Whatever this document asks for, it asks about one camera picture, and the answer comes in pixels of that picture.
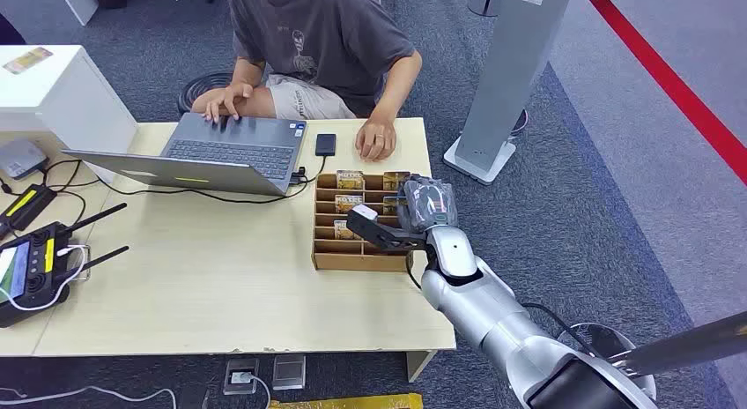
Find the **person's right hand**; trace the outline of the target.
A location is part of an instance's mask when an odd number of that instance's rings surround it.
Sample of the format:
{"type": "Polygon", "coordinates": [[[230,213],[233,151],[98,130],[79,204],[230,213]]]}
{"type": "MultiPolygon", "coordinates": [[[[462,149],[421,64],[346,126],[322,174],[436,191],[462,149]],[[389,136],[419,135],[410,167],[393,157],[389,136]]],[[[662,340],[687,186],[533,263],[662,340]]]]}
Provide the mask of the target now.
{"type": "Polygon", "coordinates": [[[224,114],[230,115],[233,119],[238,120],[240,118],[240,112],[237,109],[236,100],[248,99],[254,87],[247,83],[231,84],[223,89],[218,90],[218,94],[207,100],[203,117],[216,123],[221,116],[221,109],[224,109],[224,114]]]}

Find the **person's left hand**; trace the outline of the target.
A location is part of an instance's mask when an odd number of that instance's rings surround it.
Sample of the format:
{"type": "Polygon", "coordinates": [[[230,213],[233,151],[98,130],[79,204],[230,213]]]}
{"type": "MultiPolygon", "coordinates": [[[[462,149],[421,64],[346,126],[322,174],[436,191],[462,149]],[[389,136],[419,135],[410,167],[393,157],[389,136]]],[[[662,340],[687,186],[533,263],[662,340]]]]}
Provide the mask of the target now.
{"type": "Polygon", "coordinates": [[[387,118],[371,116],[359,129],[355,146],[362,160],[388,159],[396,149],[394,122],[387,118]]]}

